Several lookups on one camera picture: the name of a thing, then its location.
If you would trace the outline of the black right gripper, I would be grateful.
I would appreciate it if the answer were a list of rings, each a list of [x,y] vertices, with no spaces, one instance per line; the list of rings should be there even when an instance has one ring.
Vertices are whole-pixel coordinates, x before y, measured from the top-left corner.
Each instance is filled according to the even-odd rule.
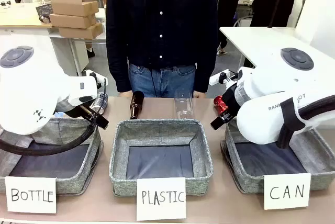
[[[210,123],[214,130],[229,123],[237,115],[240,105],[235,99],[236,88],[236,85],[232,85],[222,96],[217,96],[214,99],[214,108],[218,113],[217,118]]]

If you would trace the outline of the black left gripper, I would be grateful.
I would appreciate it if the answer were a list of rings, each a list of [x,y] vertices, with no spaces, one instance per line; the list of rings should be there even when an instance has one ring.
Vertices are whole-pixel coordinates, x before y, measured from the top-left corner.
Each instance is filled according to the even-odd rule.
[[[95,112],[91,108],[84,105],[80,105],[79,109],[81,112],[81,117],[83,117],[90,123],[93,123],[102,129],[106,129],[108,127],[109,121],[98,112]]]

